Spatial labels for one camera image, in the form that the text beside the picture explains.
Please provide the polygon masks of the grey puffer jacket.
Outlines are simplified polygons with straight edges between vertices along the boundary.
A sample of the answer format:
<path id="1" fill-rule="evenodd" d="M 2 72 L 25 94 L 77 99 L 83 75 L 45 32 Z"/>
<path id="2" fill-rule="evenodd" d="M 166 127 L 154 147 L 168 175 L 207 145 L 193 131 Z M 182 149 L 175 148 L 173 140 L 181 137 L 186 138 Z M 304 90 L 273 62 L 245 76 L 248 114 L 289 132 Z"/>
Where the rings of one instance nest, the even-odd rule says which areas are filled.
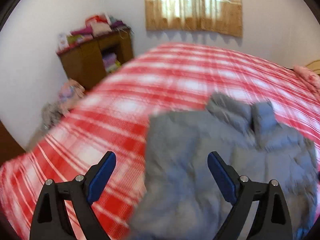
<path id="1" fill-rule="evenodd" d="M 272 103 L 215 93 L 201 111 L 150 118 L 146 193 L 128 239 L 213 239 L 239 200 L 241 176 L 279 183 L 292 238 L 315 223 L 317 159 L 312 140 L 276 119 Z"/>

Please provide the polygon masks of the clothes pile on floor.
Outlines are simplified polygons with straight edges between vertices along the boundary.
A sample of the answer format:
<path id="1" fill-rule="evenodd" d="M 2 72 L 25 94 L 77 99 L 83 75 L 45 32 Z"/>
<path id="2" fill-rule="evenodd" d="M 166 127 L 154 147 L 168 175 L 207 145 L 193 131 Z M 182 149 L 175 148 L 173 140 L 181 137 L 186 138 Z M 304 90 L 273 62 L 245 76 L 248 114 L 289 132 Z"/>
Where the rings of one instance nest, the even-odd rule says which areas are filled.
<path id="1" fill-rule="evenodd" d="M 57 125 L 63 116 L 66 116 L 76 104 L 85 96 L 85 89 L 73 79 L 69 79 L 60 89 L 57 100 L 47 103 L 42 108 L 41 129 L 48 132 Z"/>

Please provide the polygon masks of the pile of clothes on cabinet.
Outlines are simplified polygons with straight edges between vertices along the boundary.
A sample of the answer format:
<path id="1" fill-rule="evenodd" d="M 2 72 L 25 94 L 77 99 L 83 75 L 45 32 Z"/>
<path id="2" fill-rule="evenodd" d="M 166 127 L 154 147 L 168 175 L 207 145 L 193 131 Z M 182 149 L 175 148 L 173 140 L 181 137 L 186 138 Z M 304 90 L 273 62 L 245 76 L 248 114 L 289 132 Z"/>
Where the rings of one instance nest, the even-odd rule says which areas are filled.
<path id="1" fill-rule="evenodd" d="M 68 33 L 60 33 L 57 36 L 56 52 L 61 53 L 67 51 L 99 36 L 127 30 L 130 32 L 131 28 L 122 20 L 105 13 L 96 14 L 86 18 L 85 25 L 82 28 L 72 30 Z"/>

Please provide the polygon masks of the red white plaid bed sheet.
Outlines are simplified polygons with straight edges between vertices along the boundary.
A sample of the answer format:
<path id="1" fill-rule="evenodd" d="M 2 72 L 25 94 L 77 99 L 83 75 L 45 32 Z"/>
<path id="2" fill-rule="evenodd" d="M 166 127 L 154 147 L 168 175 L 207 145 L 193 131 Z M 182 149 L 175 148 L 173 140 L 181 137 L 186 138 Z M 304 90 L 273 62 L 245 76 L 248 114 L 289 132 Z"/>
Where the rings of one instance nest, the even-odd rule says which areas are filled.
<path id="1" fill-rule="evenodd" d="M 112 151 L 117 164 L 93 210 L 112 239 L 144 192 L 148 119 L 170 110 L 203 109 L 213 92 L 237 100 L 271 100 L 277 119 L 319 143 L 319 102 L 293 71 L 234 50 L 166 43 L 99 83 L 35 148 L 1 166 L 1 206 L 28 239 L 47 179 L 72 180 Z"/>

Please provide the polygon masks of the pink folded blanket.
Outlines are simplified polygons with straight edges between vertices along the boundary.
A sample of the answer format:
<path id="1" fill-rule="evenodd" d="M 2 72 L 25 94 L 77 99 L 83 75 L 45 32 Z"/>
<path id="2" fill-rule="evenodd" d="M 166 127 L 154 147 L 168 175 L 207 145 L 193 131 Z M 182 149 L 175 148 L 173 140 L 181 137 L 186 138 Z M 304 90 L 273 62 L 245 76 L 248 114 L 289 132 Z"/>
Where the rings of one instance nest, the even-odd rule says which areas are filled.
<path id="1" fill-rule="evenodd" d="M 302 66 L 294 66 L 293 71 L 300 81 L 312 92 L 315 98 L 319 100 L 319 75 Z"/>

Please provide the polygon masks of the brown wooden cabinet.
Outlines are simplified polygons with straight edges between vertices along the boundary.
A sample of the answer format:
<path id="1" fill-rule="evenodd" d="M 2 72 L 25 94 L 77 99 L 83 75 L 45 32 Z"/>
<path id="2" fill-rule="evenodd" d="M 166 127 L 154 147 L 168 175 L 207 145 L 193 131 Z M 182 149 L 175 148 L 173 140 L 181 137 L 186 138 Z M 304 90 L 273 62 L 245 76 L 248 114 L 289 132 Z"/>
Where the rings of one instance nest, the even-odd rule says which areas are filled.
<path id="1" fill-rule="evenodd" d="M 90 90 L 107 76 L 103 63 L 104 52 L 115 53 L 121 64 L 133 59 L 131 29 L 100 35 L 73 48 L 58 51 L 57 55 L 67 77 Z"/>

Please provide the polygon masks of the wooden bed headboard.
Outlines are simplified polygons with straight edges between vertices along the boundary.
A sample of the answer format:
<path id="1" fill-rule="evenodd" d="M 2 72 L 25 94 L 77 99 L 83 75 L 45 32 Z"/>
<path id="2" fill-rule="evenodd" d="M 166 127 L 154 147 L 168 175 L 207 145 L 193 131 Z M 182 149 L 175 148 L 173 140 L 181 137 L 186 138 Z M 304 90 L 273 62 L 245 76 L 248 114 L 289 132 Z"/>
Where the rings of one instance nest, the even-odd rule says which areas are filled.
<path id="1" fill-rule="evenodd" d="M 315 60 L 307 64 L 306 67 L 317 75 L 320 75 L 320 60 Z"/>

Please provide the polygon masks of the beige window curtain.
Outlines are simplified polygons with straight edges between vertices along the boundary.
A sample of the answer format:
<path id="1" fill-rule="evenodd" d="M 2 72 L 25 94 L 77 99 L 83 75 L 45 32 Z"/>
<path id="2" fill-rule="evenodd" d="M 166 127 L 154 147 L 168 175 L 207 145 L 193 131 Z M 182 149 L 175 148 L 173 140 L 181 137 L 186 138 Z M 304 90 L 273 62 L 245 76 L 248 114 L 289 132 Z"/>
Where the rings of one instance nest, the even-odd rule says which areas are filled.
<path id="1" fill-rule="evenodd" d="M 144 0 L 148 31 L 212 31 L 243 36 L 242 0 Z"/>

